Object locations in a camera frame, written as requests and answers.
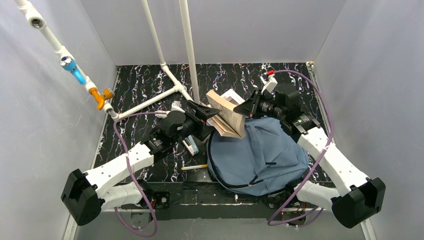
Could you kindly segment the orange green treehouse book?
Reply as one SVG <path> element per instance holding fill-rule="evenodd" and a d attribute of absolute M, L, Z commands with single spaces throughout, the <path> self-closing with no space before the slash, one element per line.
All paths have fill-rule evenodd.
<path fill-rule="evenodd" d="M 215 128 L 221 137 L 243 139 L 246 136 L 246 117 L 234 111 L 234 108 L 238 105 L 225 100 L 213 89 L 207 92 L 206 98 L 209 107 L 219 110 L 219 113 L 209 118 L 207 122 Z"/>

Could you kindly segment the blue student backpack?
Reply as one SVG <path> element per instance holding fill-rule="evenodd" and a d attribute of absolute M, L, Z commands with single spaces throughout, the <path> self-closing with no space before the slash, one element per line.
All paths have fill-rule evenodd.
<path fill-rule="evenodd" d="M 209 172 L 224 188 L 251 196 L 282 190 L 309 169 L 308 152 L 271 117 L 246 119 L 242 139 L 214 132 L 207 143 Z"/>

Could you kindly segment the white art book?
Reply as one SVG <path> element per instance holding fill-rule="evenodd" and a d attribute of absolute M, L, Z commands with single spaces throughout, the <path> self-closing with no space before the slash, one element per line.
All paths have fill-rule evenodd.
<path fill-rule="evenodd" d="M 221 95 L 221 97 L 236 106 L 245 102 L 245 100 L 240 95 L 238 95 L 233 89 L 227 90 Z"/>

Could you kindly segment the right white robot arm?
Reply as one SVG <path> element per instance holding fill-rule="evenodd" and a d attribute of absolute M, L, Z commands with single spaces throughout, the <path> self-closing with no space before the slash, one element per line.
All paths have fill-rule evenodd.
<path fill-rule="evenodd" d="M 301 94 L 289 83 L 279 83 L 272 95 L 256 90 L 234 112 L 252 119 L 263 116 L 280 121 L 283 131 L 315 160 L 306 177 L 291 185 L 293 193 L 276 211 L 293 199 L 308 202 L 333 213 L 346 228 L 353 228 L 381 211 L 386 185 L 369 178 L 355 167 L 332 143 L 320 123 L 305 110 Z"/>

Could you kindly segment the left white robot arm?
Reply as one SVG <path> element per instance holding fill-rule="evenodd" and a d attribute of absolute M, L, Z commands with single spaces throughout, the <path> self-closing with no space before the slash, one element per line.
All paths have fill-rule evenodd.
<path fill-rule="evenodd" d="M 134 179 L 126 185 L 120 181 L 135 172 L 148 168 L 167 157 L 179 142 L 189 136 L 203 141 L 213 131 L 207 120 L 220 113 L 194 101 L 188 101 L 194 111 L 170 111 L 159 124 L 134 147 L 124 146 L 124 153 L 99 167 L 72 171 L 66 180 L 61 200 L 78 226 L 96 219 L 101 212 L 122 205 L 140 205 L 154 210 L 161 196 L 149 189 L 146 183 Z"/>

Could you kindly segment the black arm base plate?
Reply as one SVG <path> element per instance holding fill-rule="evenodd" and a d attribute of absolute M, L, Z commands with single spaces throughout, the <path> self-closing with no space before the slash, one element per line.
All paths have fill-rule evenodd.
<path fill-rule="evenodd" d="M 268 219 L 288 199 L 287 191 L 264 196 L 231 192 L 217 182 L 149 182 L 159 221 Z"/>

